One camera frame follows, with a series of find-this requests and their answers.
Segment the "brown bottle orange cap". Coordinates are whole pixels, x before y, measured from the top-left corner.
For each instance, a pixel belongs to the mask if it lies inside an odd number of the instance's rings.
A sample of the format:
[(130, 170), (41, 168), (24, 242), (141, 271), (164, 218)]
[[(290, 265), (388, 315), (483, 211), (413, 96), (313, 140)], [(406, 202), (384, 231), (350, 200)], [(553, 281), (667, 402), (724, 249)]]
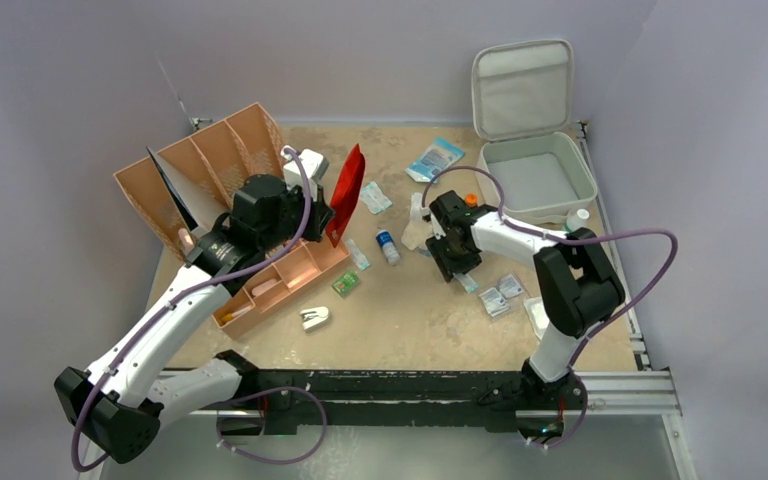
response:
[(467, 205), (468, 207), (470, 207), (470, 208), (472, 208), (472, 207), (476, 207), (476, 206), (478, 205), (478, 199), (477, 199), (477, 196), (476, 196), (475, 194), (472, 194), (472, 193), (470, 193), (470, 194), (467, 194), (467, 195), (464, 197), (464, 201), (465, 201), (466, 205)]

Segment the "red first aid pouch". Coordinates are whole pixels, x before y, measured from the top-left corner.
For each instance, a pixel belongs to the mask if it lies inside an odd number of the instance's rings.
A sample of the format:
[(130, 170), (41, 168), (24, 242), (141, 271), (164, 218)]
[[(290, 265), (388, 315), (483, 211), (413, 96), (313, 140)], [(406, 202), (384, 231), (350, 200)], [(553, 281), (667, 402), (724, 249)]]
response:
[(336, 248), (341, 241), (359, 201), (366, 169), (366, 158), (360, 145), (349, 152), (338, 177), (330, 207), (334, 217), (329, 221), (325, 234)]

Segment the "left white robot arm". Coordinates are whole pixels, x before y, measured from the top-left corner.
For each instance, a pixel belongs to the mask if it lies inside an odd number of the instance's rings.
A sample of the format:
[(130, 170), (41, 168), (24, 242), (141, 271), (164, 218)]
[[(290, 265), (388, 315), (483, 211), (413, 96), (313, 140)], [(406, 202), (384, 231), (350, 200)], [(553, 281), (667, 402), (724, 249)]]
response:
[(84, 369), (65, 368), (54, 389), (73, 426), (71, 461), (87, 472), (112, 459), (128, 463), (162, 427), (202, 407), (244, 409), (263, 397), (291, 397), (292, 385), (263, 385), (260, 370), (227, 351), (203, 367), (163, 379), (171, 357), (245, 283), (288, 257), (300, 241), (318, 242), (334, 211), (308, 176), (296, 184), (261, 174), (235, 193), (231, 209), (195, 231), (171, 285), (134, 327)]

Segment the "plaster strip packet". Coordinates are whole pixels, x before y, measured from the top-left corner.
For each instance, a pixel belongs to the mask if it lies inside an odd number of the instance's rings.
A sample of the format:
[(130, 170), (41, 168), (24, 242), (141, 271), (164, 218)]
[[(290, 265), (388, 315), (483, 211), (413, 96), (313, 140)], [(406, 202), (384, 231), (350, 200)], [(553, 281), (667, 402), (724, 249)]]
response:
[(344, 243), (356, 267), (361, 271), (368, 269), (370, 267), (370, 262), (367, 256), (360, 250), (356, 242), (352, 239), (346, 239)]
[(375, 181), (371, 181), (360, 189), (359, 199), (373, 215), (384, 212), (392, 205), (392, 201)]
[(477, 282), (468, 274), (455, 274), (454, 278), (462, 285), (467, 293), (473, 293), (478, 289)]

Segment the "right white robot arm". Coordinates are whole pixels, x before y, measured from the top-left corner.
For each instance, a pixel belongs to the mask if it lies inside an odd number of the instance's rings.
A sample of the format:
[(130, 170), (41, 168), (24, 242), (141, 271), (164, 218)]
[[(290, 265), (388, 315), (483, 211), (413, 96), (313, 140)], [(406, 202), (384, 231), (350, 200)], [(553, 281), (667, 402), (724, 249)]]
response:
[(521, 392), (536, 407), (556, 399), (571, 375), (573, 356), (593, 328), (625, 301), (618, 274), (594, 233), (570, 234), (506, 218), (489, 205), (470, 206), (448, 191), (429, 206), (426, 247), (445, 281), (467, 274), (492, 253), (531, 268), (549, 320), (521, 369)]

